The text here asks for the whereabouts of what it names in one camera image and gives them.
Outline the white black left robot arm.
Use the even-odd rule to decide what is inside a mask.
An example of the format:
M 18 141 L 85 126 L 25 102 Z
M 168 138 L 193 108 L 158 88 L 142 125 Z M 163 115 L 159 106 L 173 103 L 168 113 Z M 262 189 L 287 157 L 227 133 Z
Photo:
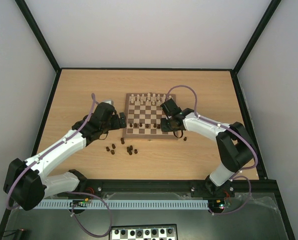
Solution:
M 117 113 L 111 101 L 93 102 L 89 114 L 77 121 L 61 139 L 26 160 L 16 158 L 9 164 L 3 186 L 7 199 L 27 211 L 46 197 L 74 191 L 83 179 L 80 173 L 49 174 L 103 134 L 124 128 L 126 116 L 122 112 Z

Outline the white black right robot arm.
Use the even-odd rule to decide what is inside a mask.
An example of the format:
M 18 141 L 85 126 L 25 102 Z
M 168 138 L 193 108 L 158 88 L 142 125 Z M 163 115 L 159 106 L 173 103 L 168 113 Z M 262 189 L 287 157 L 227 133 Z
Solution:
M 209 194 L 219 195 L 224 190 L 224 184 L 251 160 L 257 164 L 255 145 L 240 122 L 221 123 L 193 109 L 182 110 L 173 99 L 162 103 L 161 109 L 165 114 L 160 123 L 163 132 L 195 132 L 216 142 L 221 163 L 205 179 L 205 189 Z

